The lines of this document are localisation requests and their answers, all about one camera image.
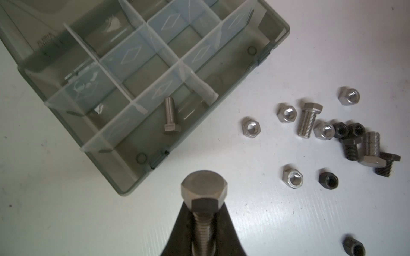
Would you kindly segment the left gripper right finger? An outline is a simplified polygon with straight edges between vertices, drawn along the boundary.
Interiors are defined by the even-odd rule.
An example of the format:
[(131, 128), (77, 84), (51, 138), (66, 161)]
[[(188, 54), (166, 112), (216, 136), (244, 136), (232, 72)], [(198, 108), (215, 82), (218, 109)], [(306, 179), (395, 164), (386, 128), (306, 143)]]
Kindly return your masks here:
[(215, 215), (216, 256), (246, 256), (226, 204)]

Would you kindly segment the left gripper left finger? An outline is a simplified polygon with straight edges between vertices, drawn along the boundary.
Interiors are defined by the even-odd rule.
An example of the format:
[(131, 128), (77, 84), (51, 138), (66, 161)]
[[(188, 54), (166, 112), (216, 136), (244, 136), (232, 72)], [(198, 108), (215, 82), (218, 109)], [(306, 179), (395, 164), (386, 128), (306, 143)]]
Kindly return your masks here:
[(182, 203), (173, 230), (161, 256), (191, 256), (193, 240), (193, 214)]

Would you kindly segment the silver hex bolt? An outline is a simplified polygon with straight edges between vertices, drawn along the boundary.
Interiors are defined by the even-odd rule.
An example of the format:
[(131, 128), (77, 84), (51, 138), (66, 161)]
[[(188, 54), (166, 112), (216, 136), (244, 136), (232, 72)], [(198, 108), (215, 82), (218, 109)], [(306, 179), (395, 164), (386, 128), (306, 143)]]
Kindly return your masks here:
[(301, 121), (298, 128), (298, 136), (304, 139), (309, 139), (317, 115), (323, 110), (323, 106), (314, 102), (307, 102), (302, 108)]
[(180, 132), (181, 127), (176, 123), (175, 103), (173, 98), (167, 97), (164, 100), (165, 107), (165, 133)]
[(194, 217), (193, 255), (213, 256), (216, 251), (215, 215), (227, 196), (226, 180), (213, 171), (195, 171), (182, 181), (181, 195)]
[(359, 163), (372, 168), (385, 167), (386, 160), (380, 157), (380, 134), (375, 131), (365, 133), (363, 143), (364, 153)]

